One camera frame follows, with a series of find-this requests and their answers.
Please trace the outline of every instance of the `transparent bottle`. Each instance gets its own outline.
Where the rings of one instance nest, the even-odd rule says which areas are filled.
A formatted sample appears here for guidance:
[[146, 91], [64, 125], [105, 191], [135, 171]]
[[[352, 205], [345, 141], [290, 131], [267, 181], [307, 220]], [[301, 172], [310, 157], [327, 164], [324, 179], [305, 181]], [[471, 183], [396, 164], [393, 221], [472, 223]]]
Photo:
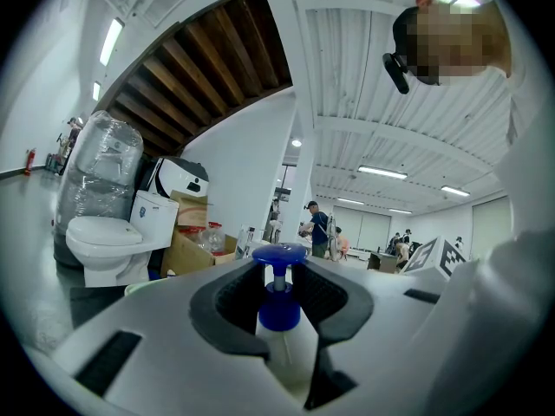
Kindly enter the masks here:
[[217, 222], [208, 222], [208, 229], [203, 231], [203, 248], [210, 251], [214, 256], [225, 254], [225, 234], [222, 225]]

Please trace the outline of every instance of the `wooden slat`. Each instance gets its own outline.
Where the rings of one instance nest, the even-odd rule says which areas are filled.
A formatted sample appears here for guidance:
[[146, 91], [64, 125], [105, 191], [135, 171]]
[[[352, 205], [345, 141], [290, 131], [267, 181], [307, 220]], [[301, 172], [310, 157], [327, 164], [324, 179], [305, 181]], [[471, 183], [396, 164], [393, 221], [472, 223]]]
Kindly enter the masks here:
[[246, 0], [251, 8], [256, 8], [252, 14], [256, 20], [264, 45], [268, 49], [271, 63], [280, 83], [291, 81], [289, 65], [285, 57], [284, 45], [281, 43], [276, 21], [271, 13], [267, 0]]
[[233, 99], [238, 105], [243, 103], [245, 96], [243, 91], [235, 81], [229, 68], [225, 65], [218, 51], [214, 48], [214, 45], [206, 35], [206, 32], [201, 28], [198, 22], [190, 22], [186, 26], [186, 31], [190, 34], [190, 37], [197, 43], [199, 50], [202, 52], [203, 56], [212, 64], [212, 66], [218, 71], [222, 82], [229, 88], [232, 93]]
[[214, 89], [211, 83], [206, 79], [202, 71], [193, 63], [191, 57], [181, 48], [180, 44], [174, 38], [164, 42], [162, 47], [173, 57], [173, 59], [183, 68], [189, 75], [200, 90], [208, 97], [212, 104], [218, 109], [218, 112], [223, 115], [228, 107], [224, 100], [219, 96], [218, 92]]
[[206, 111], [202, 105], [181, 85], [175, 76], [158, 60], [156, 57], [148, 57], [143, 65], [151, 73], [153, 73], [158, 80], [160, 80], [166, 88], [172, 91], [177, 97], [185, 103], [194, 114], [202, 120], [205, 125], [210, 123], [212, 116]]
[[170, 145], [168, 142], [166, 142], [160, 136], [156, 135], [155, 133], [153, 133], [149, 129], [142, 126], [139, 122], [135, 121], [131, 116], [125, 114], [118, 107], [112, 106], [108, 109], [108, 112], [115, 119], [124, 121], [124, 122], [128, 123], [129, 125], [131, 125], [137, 131], [139, 131], [140, 135], [142, 136], [142, 138], [144, 140], [148, 140], [149, 142], [154, 143], [155, 145], [162, 148], [164, 151], [170, 152], [175, 148], [175, 146]]
[[104, 93], [100, 101], [96, 104], [95, 110], [106, 110], [112, 105], [115, 96], [120, 92], [121, 87], [125, 84], [127, 78], [135, 72], [135, 70], [143, 63], [145, 57], [148, 57], [156, 50], [168, 37], [174, 36], [175, 33], [181, 29], [181, 23], [174, 23], [168, 29], [166, 29], [156, 40], [154, 40], [148, 48], [146, 48], [137, 59], [131, 63], [121, 75], [115, 79], [115, 82], [110, 85], [110, 88]]
[[225, 35], [232, 44], [233, 49], [235, 50], [235, 53], [237, 54], [239, 60], [243, 64], [243, 67], [245, 68], [245, 71], [251, 79], [251, 82], [255, 88], [256, 94], [262, 93], [262, 83], [258, 78], [257, 71], [252, 64], [249, 53], [246, 52], [245, 45], [241, 41], [241, 37], [239, 37], [235, 26], [233, 26], [232, 19], [227, 15], [227, 12], [225, 11], [223, 6], [215, 8], [213, 10], [213, 14], [218, 19], [219, 24], [225, 32]]
[[165, 135], [173, 138], [179, 143], [186, 140], [186, 136], [180, 133], [177, 129], [163, 121], [156, 113], [153, 113], [147, 107], [141, 105], [133, 97], [127, 93], [120, 93], [115, 99], [118, 103], [126, 107], [132, 113], [138, 115], [143, 120], [150, 123], [153, 127], [164, 133]]
[[270, 83], [272, 87], [277, 87], [279, 85], [279, 79], [276, 76], [273, 65], [271, 64], [270, 54], [264, 43], [264, 39], [260, 34], [256, 20], [252, 11], [254, 9], [247, 3], [246, 0], [238, 0], [238, 3], [243, 8], [246, 19], [251, 25], [251, 41], [253, 43], [254, 49], [252, 53], [252, 59], [256, 63], [259, 72], [263, 72], [266, 80]]
[[176, 108], [171, 101], [156, 91], [156, 89], [154, 89], [148, 82], [140, 78], [137, 74], [132, 75], [127, 83], [129, 83], [129, 85], [139, 91], [182, 127], [184, 127], [189, 133], [196, 134], [199, 131], [199, 127], [191, 119], [181, 113], [181, 111]]

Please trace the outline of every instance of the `plastic wrap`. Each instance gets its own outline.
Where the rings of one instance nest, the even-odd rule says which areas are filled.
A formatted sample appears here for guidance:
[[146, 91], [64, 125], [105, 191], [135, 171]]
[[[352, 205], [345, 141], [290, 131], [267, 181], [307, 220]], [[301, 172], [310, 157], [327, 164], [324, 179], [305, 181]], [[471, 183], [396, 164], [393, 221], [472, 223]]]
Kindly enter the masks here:
[[105, 111], [91, 115], [63, 174], [55, 231], [65, 234], [77, 216], [128, 220], [142, 150], [140, 134], [127, 123]]

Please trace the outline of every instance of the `red object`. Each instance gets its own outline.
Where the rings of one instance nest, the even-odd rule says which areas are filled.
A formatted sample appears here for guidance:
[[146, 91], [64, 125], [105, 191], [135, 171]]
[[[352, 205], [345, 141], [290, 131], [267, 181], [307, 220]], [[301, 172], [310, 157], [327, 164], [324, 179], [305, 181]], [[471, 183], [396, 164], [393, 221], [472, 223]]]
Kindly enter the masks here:
[[33, 160], [35, 159], [35, 154], [36, 154], [36, 148], [33, 148], [29, 155], [27, 156], [27, 165], [25, 165], [25, 171], [23, 171], [23, 174], [25, 174], [26, 176], [30, 176], [31, 175], [31, 168], [33, 167]]

